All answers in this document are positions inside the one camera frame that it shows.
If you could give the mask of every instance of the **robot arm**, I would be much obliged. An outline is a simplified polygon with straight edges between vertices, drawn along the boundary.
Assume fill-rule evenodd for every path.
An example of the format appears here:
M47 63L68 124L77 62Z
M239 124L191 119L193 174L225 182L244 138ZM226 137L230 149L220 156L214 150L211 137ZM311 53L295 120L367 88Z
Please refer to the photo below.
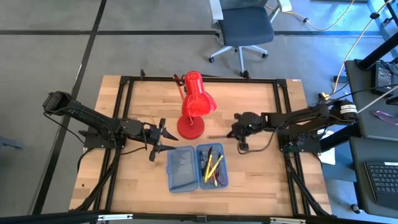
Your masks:
M236 138L239 141L239 149L248 151L247 136L261 131L284 130L289 142L297 144L303 141L303 136L314 135L319 129L334 124L353 124L357 120L356 114L355 105L346 100L332 101L330 104L308 107L285 114L261 113L259 116L252 112L245 112L235 114L234 118L238 121L232 124L232 131L228 133L227 138Z
M167 132L164 118L160 120L159 127L135 119L110 118L73 100L68 93L61 91L50 93L43 108L46 114L68 115L87 124L96 130L95 136L99 141L109 142L111 146L116 142L116 147L121 148L117 142L126 138L154 145L149 156L149 160L152 162L155 160L156 152L175 149L171 146L161 145L159 141L161 136L178 141L176 137ZM86 131L80 131L80 133L85 137L92 134Z

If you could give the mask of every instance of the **red desk lamp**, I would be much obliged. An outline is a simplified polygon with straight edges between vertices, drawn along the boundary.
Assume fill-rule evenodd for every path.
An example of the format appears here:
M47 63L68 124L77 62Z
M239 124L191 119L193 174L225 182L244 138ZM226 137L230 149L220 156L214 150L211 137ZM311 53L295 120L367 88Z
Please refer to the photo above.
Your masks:
M205 92L199 72L188 72L181 79L174 75L174 79L183 101L182 116L177 122L178 133L185 139L196 139L205 130L205 122L201 116L214 111L217 108L216 102ZM181 90L183 85L187 88L186 97Z

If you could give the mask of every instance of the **office chair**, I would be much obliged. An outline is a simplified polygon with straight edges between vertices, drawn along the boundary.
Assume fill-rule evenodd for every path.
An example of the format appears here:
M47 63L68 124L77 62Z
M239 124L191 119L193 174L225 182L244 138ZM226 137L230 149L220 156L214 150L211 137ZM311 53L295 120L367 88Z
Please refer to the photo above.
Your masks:
M256 45L271 42L274 39L274 30L271 22L279 11L292 10L289 0L277 0L277 7L268 16L264 6L268 0L209 0L212 28L221 30L224 46L212 54L209 62L213 63L214 56L234 48L239 51L241 62L240 76L247 78L249 72L244 69L242 48L255 50L262 53L263 58L268 57L268 51Z

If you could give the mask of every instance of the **black desk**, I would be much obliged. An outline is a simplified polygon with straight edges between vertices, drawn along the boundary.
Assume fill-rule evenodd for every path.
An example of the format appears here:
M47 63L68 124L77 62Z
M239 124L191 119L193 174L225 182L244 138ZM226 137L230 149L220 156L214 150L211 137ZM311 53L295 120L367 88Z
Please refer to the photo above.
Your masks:
M363 209L366 213L371 215L398 218L397 210L380 206L374 201L372 189L364 166L364 162L369 161L398 161L398 142L350 138L349 144L351 146L357 179L357 183L354 183L354 186L357 191L356 196L359 209Z
M357 68L355 61L349 60L345 62L346 73L349 81L351 92L365 90L371 87L371 72L362 71ZM398 77L395 77L395 83L398 83ZM365 107L368 103L375 100L378 95L370 91L364 91L353 95L354 104L357 109ZM386 141L398 141L398 127L391 125L381 119L373 116L377 110L397 114L398 106L387 105L386 100L381 99L358 115L359 122L357 124L347 126L342 130L332 134L330 137L321 140L322 150L335 147L341 143L348 141L351 136L364 137L369 139L380 139Z

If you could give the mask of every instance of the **wire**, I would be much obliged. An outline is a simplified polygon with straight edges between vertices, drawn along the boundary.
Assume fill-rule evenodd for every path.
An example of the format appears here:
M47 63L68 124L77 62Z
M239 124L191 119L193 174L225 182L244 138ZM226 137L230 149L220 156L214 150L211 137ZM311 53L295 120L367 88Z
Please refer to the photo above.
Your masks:
M329 97L330 97L331 95L334 95L335 93L338 93L339 91L341 91L342 89L344 89L347 85L348 85L348 81L347 81L346 84L345 84L343 87L341 87L339 90L337 90L337 91L335 91L334 93L330 94Z
M377 99L373 100L372 102L370 102L368 105L364 106L363 108L361 108L358 113L364 111L366 108L372 106L375 102L379 101L381 98L384 98L386 95L388 95L390 92L394 91L398 89L398 86L395 86L394 88L390 89L389 91L387 91L385 94L379 96Z
M287 143L282 147L282 152L284 152L285 151L285 148L286 148L286 146L287 146ZM289 159L294 159L294 158L296 158L297 156L299 156L299 149L297 148L297 152L296 152L297 154L295 155L295 156L289 156L289 152L284 152L284 156L286 157L286 158L289 158Z
M275 130L274 130L274 131L272 132L272 134L271 134L271 137L270 137L269 140L268 140L267 145L264 146L262 149L255 149L255 150L249 150L249 151L243 151L243 152L242 152L242 151L240 150L240 148L239 148L239 143L238 143L238 153L239 153L240 155L245 155L245 154L248 154L248 153L251 153L251 152L261 152L261 151L266 150L266 149L269 147L269 145L271 144L272 137L274 136L274 134L278 131L278 129L279 129L286 121L287 121L287 120L283 121L282 123L280 123L280 124L278 125L278 127L275 128Z
M81 140L81 138L80 138L77 134L75 134L73 131L69 130L69 129L68 129L67 127L65 127L63 124L61 124L61 123L59 123L58 121L56 121L56 120L50 118L50 116L47 115L45 112L43 112L43 114L44 114L44 116L45 116L46 118L50 119L51 121L53 121L53 122L56 123L57 125L61 126L62 128L65 128L67 131L69 131L72 135L74 135L77 139L79 139L79 141L80 141L81 143L83 143L83 144L85 143L83 140Z
M87 149L87 151L85 151L80 157L79 157L79 160L78 160L78 162L77 162L77 172L79 173L79 170L80 170L80 163L81 163L81 160L83 159L83 157L87 154L87 153L89 153L89 152L91 152L91 150L93 150L94 148L88 148Z
M331 26L329 26L329 27L327 27L327 28L325 28L325 29L316 28L314 25L312 25L312 23L308 20L308 18L303 17L303 16L301 16L301 15L295 13L295 12L283 12L283 13L290 14L290 15L294 15L294 16L297 16L297 17L303 19L305 23L309 24L312 28L314 28L314 29L317 30L317 31L326 31L326 30L328 30L328 29L334 27L334 26L343 18L343 16L347 13L347 11L348 11L348 10L350 9L350 7L354 4L354 2L355 2L355 0L352 0L351 3L349 4L349 6L347 7L347 9L342 13L342 15L337 19L337 21L334 22ZM274 8L272 8L272 7L270 7L270 6L266 6L266 7L269 8L270 10L274 10Z
M350 96L350 95L353 95L353 94L356 94L356 93L361 93L361 92L363 92L363 91L374 90L374 89L384 88L384 87L390 87L390 86L398 86L398 84L385 85L385 86L377 86L377 87L367 88L367 89L365 89L365 90L354 91L354 92L352 92L352 93L345 94L344 96L341 96L341 97L339 97L339 98L333 99L332 101L340 100L340 99L342 99L342 98L344 98L344 97L346 97L346 96Z
M81 109L81 108L77 108L77 107L74 107L74 106L69 106L69 107L64 107L64 108L59 109L59 110L56 110L56 111L50 111L50 110L49 110L49 111L52 112L52 113L56 113L56 112L63 111L63 110L68 110L68 109L80 110L81 112L84 112L84 113L86 113L86 114L88 114L88 115L94 116L95 118L97 118L97 119L99 119L100 121L102 121L102 122L106 125L106 128L108 129L108 131L112 134L112 139L113 139L114 148L115 148L115 150L116 150L116 153L115 153L115 155L114 155L114 157L113 157L112 163L109 165L108 169L105 171L105 173L104 173L104 175L102 176L102 178L100 178L100 179L98 180L98 183L97 183L96 186L94 187L94 189L96 189L97 187L98 187L99 189L102 189L102 188L104 187L106 181L109 179L109 177L110 177L110 176L113 174L113 172L115 171L116 165L117 165L117 161L118 161L118 158L120 157L120 153L121 153L121 149L118 149L118 145L116 144L116 139L115 139L115 137L114 137L114 132L113 132L111 126L110 126L105 120L103 120L102 118L99 118L99 117L97 117L97 116L91 114L90 112L85 111L85 110L83 110L83 109ZM93 191L89 194L89 196L87 196L87 198L83 201L83 203L82 203L79 207L77 207L76 209L77 209L77 210L87 210L87 209L90 207L90 205L92 204L94 198L95 198L99 193L100 193L100 190L98 190L98 191L94 191L94 190L93 190Z
M145 147L139 147L138 149L135 149L135 150L132 150L132 151L129 151L129 152L122 152L122 153L120 153L120 155L127 155L127 154L130 154L130 153L133 153L133 152L137 152L137 151L139 151L141 149L145 149Z
M378 14L378 13L381 11L381 9L383 9L384 6L386 6L389 2L390 2L390 0L386 1L386 2L379 8L379 10L377 10L376 14ZM351 47L351 49L348 51L346 57L344 58L343 63L341 64L340 70L339 70L338 75L337 75L337 78L336 78L336 83L335 83L335 87L333 88L333 93L336 92L338 80L339 80L339 78L340 78L341 72L343 71L344 63L346 62L348 56L349 56L349 55L351 54L351 52L353 51L353 49L354 49L354 47L356 46L356 44L359 42L359 40L361 40L363 34L365 33L365 31L366 31L366 29L369 27L369 25L372 23L372 21L373 21L373 19L371 19L371 20L368 22L368 24L366 24L365 28L362 30L361 35L359 35L358 39L356 39L354 45Z
M380 60L380 62L381 62L382 65L386 64L387 69L388 69L392 74L394 74L394 75L396 75L396 76L398 77L398 74L396 74L395 72L393 72L393 71L391 70L390 65L389 65L387 62L385 62L385 61L383 61L383 60Z
M325 135L325 133L326 133L326 130L327 130L327 128L324 128L324 129L323 129L323 133L322 133L322 135L318 137L318 139L319 139L319 140L321 140L321 139L322 139L322 137Z

